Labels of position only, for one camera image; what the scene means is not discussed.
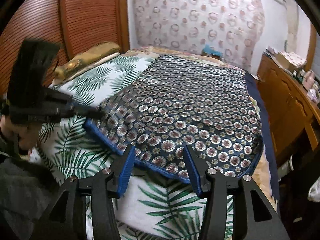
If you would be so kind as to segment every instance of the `blue object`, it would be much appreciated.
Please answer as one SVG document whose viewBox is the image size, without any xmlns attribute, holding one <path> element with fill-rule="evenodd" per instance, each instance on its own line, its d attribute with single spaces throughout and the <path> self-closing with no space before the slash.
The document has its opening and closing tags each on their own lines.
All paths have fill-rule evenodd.
<svg viewBox="0 0 320 240">
<path fill-rule="evenodd" d="M 127 159 L 125 160 L 125 163 L 123 165 L 122 171 L 119 175 L 119 180 L 118 180 L 118 189 L 115 192 L 118 196 L 118 198 L 121 198 L 122 195 L 125 193 L 128 187 L 128 182 L 131 176 L 131 171 L 133 169 L 134 165 L 134 160 L 135 160 L 135 153 L 136 153 L 136 148 L 134 146 L 131 146 L 131 148 L 128 149 L 128 156 Z"/>
<path fill-rule="evenodd" d="M 213 54 L 219 57 L 222 57 L 222 53 L 217 51 L 217 50 L 213 50 L 210 48 L 210 46 L 208 44 L 205 45 L 203 52 L 207 53 L 207 54 Z"/>
<path fill-rule="evenodd" d="M 277 165 L 276 165 L 276 156 L 273 151 L 273 144 L 272 144 L 271 133 L 270 133 L 269 115 L 264 106 L 259 90 L 257 88 L 257 84 L 254 78 L 247 71 L 245 71 L 245 82 L 247 85 L 249 95 L 257 101 L 258 107 L 260 108 L 262 135 L 263 135 L 263 141 L 266 147 L 265 153 L 266 153 L 267 161 L 269 163 L 269 171 L 271 176 L 270 184 L 272 189 L 272 196 L 276 200 L 279 200 L 280 194 L 279 194 L 278 172 L 277 172 Z"/>
<path fill-rule="evenodd" d="M 183 159 L 188 171 L 193 192 L 196 193 L 198 197 L 200 197 L 200 195 L 202 194 L 200 175 L 186 146 L 183 148 Z"/>
</svg>

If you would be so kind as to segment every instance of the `pillow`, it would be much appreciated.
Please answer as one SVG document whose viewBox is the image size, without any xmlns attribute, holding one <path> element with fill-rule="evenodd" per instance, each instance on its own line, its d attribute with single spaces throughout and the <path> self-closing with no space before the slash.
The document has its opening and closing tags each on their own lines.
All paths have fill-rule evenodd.
<svg viewBox="0 0 320 240">
<path fill-rule="evenodd" d="M 92 62 L 98 61 L 99 59 L 116 53 L 120 50 L 120 46 L 114 42 L 104 42 L 93 46 L 84 53 L 76 55 L 73 59 L 81 59 L 85 65 L 89 65 Z"/>
<path fill-rule="evenodd" d="M 87 67 L 92 62 L 96 62 L 101 58 L 114 54 L 120 50 L 120 46 L 114 42 L 104 42 L 93 46 L 84 53 L 76 55 L 72 60 L 63 66 L 58 66 L 54 70 L 56 84 L 62 83 L 68 77 L 74 75 L 79 70 Z"/>
<path fill-rule="evenodd" d="M 101 64 L 103 64 L 103 63 L 105 63 L 105 62 L 107 62 L 107 61 L 109 61 L 109 60 L 111 60 L 111 59 L 113 59 L 115 57 L 118 57 L 119 55 L 120 55 L 120 53 L 117 52 L 117 53 L 111 54 L 109 56 L 106 56 L 106 57 L 98 60 L 97 62 L 93 62 L 93 63 L 87 65 L 86 67 L 82 68 L 82 69 L 81 68 L 77 68 L 77 70 L 75 70 L 75 72 L 73 72 L 73 74 L 70 73 L 65 79 L 60 79 L 59 76 L 57 75 L 56 78 L 52 81 L 52 84 L 53 85 L 58 85 L 58 84 L 62 84 L 62 83 L 68 82 L 70 80 L 73 80 L 77 76 L 80 76 L 82 73 L 84 73 L 84 72 L 86 72 L 86 71 L 88 71 L 88 70 L 90 70 L 90 69 L 92 69 L 94 67 L 97 67 L 97 66 L 99 66 L 99 65 L 101 65 Z"/>
<path fill-rule="evenodd" d="M 54 70 L 54 76 L 58 80 L 65 80 L 68 76 L 71 76 L 75 72 L 85 67 L 85 64 L 81 59 L 72 59 L 65 63 L 63 66 L 58 66 Z"/>
</svg>

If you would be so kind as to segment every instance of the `gold pillow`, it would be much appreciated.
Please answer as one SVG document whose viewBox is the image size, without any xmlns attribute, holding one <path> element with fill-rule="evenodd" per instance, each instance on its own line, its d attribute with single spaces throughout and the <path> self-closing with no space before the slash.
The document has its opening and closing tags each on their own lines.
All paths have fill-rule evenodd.
<svg viewBox="0 0 320 240">
<path fill-rule="evenodd" d="M 54 70 L 54 76 L 55 78 L 63 81 L 67 77 L 73 75 L 84 67 L 86 67 L 86 65 L 81 59 L 72 59 L 69 62 L 65 63 L 63 66 L 58 66 Z"/>
<path fill-rule="evenodd" d="M 73 59 L 81 59 L 87 66 L 92 62 L 98 61 L 105 56 L 118 52 L 119 50 L 120 46 L 118 44 L 108 41 L 93 46 L 86 52 L 76 55 Z"/>
</svg>

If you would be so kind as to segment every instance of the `wooden panel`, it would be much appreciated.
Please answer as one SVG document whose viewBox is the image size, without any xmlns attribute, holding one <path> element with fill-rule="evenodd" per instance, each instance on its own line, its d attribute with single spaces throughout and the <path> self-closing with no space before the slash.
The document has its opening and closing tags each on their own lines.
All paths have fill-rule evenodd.
<svg viewBox="0 0 320 240">
<path fill-rule="evenodd" d="M 130 49 L 128 25 L 128 0 L 116 0 L 116 15 L 118 25 L 118 42 L 122 52 Z"/>
<path fill-rule="evenodd" d="M 279 119 L 283 117 L 292 99 L 292 85 L 282 74 L 274 62 L 267 62 L 268 72 L 263 75 L 263 81 L 259 84 L 261 98 L 268 110 L 271 129 Z"/>
<path fill-rule="evenodd" d="M 305 71 L 308 71 L 311 69 L 313 58 L 315 56 L 316 43 L 317 43 L 317 30 L 312 23 L 310 24 L 311 24 L 310 42 L 309 42 L 309 49 L 308 49 L 308 55 L 307 55 L 307 63 L 304 66 Z"/>
<path fill-rule="evenodd" d="M 271 129 L 276 144 L 276 157 L 302 133 L 311 116 L 312 111 L 308 104 L 297 93 L 281 121 Z"/>
<path fill-rule="evenodd" d="M 262 56 L 261 63 L 260 63 L 258 73 L 257 73 L 257 76 L 259 77 L 259 80 L 261 82 L 265 81 L 265 78 L 269 73 L 270 61 L 271 61 L 271 59 L 267 58 L 266 56 Z"/>
<path fill-rule="evenodd" d="M 0 88 L 4 91 L 7 90 L 20 45 L 26 37 L 60 43 L 62 47 L 58 53 L 60 63 L 68 61 L 60 31 L 58 7 L 58 0 L 26 0 L 9 21 L 0 36 Z M 53 79 L 51 71 L 49 69 L 44 85 L 51 83 Z"/>
<path fill-rule="evenodd" d="M 103 41 L 119 43 L 116 0 L 65 0 L 63 6 L 71 57 Z"/>
</svg>

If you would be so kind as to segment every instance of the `bed sheet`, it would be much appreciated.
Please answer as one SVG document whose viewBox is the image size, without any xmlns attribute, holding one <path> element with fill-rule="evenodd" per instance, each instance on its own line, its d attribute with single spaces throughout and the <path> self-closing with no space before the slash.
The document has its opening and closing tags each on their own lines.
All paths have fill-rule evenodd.
<svg viewBox="0 0 320 240">
<path fill-rule="evenodd" d="M 87 71 L 74 80 L 54 89 L 73 94 L 84 105 L 98 105 L 134 81 L 164 49 L 153 47 L 128 53 Z M 192 60 L 215 59 L 190 54 L 177 55 Z M 61 124 L 44 124 L 40 135 L 41 161 L 52 171 L 58 182 L 72 174 L 79 178 L 94 175 L 108 167 L 115 158 L 103 149 L 83 129 L 84 117 L 74 116 Z M 270 187 L 269 162 L 265 151 L 252 176 L 276 209 Z M 183 239 L 198 236 L 206 200 L 198 199 L 188 184 L 167 179 L 152 172 L 134 168 L 128 189 L 120 200 L 114 201 L 116 218 L 123 239 Z M 226 238 L 232 234 L 233 200 L 228 197 Z M 87 232 L 92 238 L 90 199 L 87 199 Z"/>
</svg>

